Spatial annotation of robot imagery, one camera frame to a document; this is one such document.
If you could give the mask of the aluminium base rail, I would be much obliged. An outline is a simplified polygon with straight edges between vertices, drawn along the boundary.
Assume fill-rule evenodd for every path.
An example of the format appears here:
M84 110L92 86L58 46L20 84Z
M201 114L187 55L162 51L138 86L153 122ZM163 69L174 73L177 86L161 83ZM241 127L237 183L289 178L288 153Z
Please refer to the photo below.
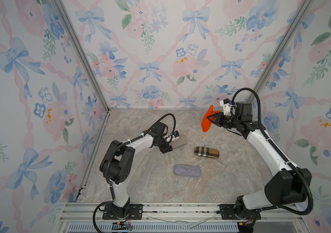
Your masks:
M218 203L144 203L141 219L104 220L97 203L69 203L56 233L243 233L244 220L218 214Z

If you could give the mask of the brown plaid eyeglass case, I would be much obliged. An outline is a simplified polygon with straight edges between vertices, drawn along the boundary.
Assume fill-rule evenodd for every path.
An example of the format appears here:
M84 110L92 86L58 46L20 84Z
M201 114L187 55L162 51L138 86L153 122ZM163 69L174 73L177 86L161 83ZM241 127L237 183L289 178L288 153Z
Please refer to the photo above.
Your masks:
M220 153L218 150L208 147L195 147L194 154L196 156L213 158L213 159L218 159L220 157Z

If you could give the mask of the orange microfiber cloth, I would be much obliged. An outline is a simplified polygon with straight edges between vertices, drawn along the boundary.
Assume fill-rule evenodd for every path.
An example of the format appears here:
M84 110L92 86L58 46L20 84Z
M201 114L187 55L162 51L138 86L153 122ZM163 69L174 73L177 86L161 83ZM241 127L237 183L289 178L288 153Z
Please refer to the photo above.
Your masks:
M208 132L211 125L212 125L212 122L207 118L208 116L212 116L212 115L215 115L215 114L218 114L220 111L219 110L214 110L214 106L211 105L209 107L209 109L207 110L206 114L204 115L203 119L202 119L202 122L201 122L201 127L202 127L202 131L204 133Z

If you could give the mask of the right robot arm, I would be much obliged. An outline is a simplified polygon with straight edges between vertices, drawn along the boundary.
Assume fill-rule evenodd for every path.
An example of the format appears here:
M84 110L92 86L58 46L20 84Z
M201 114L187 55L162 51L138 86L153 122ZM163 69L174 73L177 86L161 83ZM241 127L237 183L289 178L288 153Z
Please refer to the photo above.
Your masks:
M312 175L293 163L268 135L260 121L253 121L252 106L247 102L222 101L223 110L210 106L202 120L203 131L211 124L235 133L247 140L259 153L271 172L271 180L262 190L239 196L234 208L221 210L220 214L235 215L239 219L258 219L266 210L283 209L293 214L306 216L314 208L310 189Z

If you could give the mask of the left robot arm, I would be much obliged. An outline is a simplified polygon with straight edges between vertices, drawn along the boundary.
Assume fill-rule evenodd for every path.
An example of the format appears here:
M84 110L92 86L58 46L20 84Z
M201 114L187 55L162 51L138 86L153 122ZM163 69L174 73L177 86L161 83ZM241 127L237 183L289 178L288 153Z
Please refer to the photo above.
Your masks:
M131 204L127 191L127 178L130 175L134 156L144 149L158 147L161 153L173 151L171 143L180 138L178 131L166 134L167 126L156 123L151 129L127 141L111 142L101 164L100 172L109 185L111 201L104 205L104 220L141 219L138 211L142 205Z

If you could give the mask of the purple fabric eyeglass case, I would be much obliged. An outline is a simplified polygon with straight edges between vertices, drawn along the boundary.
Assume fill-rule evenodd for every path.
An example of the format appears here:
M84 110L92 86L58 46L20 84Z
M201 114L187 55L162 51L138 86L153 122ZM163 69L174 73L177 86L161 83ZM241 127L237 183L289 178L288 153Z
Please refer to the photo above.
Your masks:
M202 172L199 167L177 164L174 167L174 174L187 177L200 177Z

